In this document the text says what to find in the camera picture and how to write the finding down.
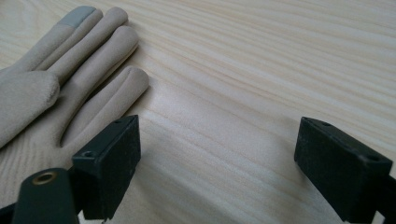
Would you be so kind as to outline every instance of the screw hole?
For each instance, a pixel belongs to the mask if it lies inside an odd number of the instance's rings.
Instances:
[[[43,185],[51,182],[53,179],[55,179],[55,177],[56,177],[55,172],[46,172],[44,174],[36,176],[32,182],[34,185]]]
[[[82,153],[83,157],[93,157],[93,153],[91,151],[86,151]]]

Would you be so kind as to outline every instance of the black block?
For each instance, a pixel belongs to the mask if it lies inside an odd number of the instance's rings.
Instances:
[[[302,118],[294,159],[342,220],[370,223],[392,161],[326,122]]]

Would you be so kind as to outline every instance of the gray fingertip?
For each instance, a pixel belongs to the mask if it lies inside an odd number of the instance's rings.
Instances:
[[[67,13],[67,15],[65,15],[60,21],[58,21],[58,24],[69,25],[77,28],[95,10],[96,8],[94,7],[76,7],[75,9]]]

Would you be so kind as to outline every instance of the black rectangular part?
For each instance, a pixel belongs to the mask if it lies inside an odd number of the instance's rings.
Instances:
[[[118,119],[76,153],[70,170],[86,219],[113,218],[140,161],[138,116]]]
[[[342,220],[369,223],[392,161],[329,123],[302,118],[294,160]]]

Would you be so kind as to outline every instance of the light wood surface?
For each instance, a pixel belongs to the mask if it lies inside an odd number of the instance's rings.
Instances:
[[[128,12],[128,64],[150,76],[128,112],[142,160],[111,223],[342,223],[293,160],[302,116],[396,161],[393,0],[6,0],[0,68],[81,5]],[[0,154],[5,206],[30,164]]]

